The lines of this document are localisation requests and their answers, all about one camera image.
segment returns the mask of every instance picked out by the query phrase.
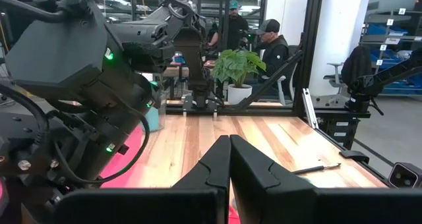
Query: baseball cap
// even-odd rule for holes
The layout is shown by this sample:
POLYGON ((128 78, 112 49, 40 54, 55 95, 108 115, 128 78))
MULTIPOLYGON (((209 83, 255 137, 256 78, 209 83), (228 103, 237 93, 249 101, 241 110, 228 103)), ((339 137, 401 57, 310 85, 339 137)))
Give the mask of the baseball cap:
POLYGON ((230 6, 229 9, 238 9, 239 3, 236 0, 231 0, 229 6, 230 6))
POLYGON ((256 30, 257 35, 262 35, 268 32, 278 33, 280 31, 280 23, 277 20, 269 19, 265 20, 258 30, 256 30))

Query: teal cap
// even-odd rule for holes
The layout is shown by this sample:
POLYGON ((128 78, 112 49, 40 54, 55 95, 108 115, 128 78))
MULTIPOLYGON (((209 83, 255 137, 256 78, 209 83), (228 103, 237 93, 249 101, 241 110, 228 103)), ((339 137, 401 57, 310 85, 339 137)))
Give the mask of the teal cap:
POLYGON ((229 9, 238 9, 238 8, 239 8, 238 2, 236 0, 231 0, 229 9))

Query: black cap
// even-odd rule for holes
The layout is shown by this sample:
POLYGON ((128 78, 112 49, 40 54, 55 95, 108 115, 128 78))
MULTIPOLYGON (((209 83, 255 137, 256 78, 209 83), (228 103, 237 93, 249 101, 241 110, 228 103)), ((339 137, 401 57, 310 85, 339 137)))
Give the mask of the black cap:
POLYGON ((280 31, 280 23, 277 20, 269 19, 265 20, 258 30, 256 30, 257 35, 262 35, 269 32, 278 33, 280 31))

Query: man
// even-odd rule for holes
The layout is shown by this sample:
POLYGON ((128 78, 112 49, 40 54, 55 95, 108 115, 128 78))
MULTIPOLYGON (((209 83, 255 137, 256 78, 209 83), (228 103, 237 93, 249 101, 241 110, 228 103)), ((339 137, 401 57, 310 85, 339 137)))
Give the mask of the man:
MULTIPOLYGON (((274 19, 265 20, 260 28, 256 30, 256 34, 260 36, 261 39, 261 43, 257 49, 265 49, 264 55, 262 56, 262 62, 266 64, 266 71, 258 68, 258 81, 248 80, 245 82, 245 84, 249 84, 253 87, 253 91, 257 90, 260 86, 259 84, 264 83, 270 78, 289 58, 288 44, 283 35, 278 35, 279 31, 280 23, 274 19)), ((285 90, 285 93, 289 94, 288 80, 282 82, 282 87, 283 90, 285 90)), ((277 94, 277 91, 277 84, 274 84, 266 94, 277 94)))
MULTIPOLYGON (((224 19, 221 23, 221 27, 224 29, 224 19)), ((241 39, 245 42, 246 37, 244 31, 248 30, 248 22, 239 15, 239 3, 236 0, 230 1, 229 6, 229 30, 227 35, 227 49, 236 50, 239 49, 241 39)), ((218 42, 218 33, 216 32, 208 43, 208 46, 214 47, 218 42)))

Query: screw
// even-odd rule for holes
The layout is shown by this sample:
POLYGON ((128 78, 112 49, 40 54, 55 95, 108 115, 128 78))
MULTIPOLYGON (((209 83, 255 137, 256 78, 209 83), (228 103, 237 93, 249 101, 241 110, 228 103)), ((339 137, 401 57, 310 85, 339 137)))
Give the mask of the screw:
POLYGON ((27 171, 29 170, 29 168, 31 168, 31 163, 29 163, 29 161, 22 160, 22 161, 19 161, 18 166, 21 170, 27 171))
POLYGON ((51 161, 50 167, 51 168, 56 168, 59 166, 59 162, 56 160, 51 161))

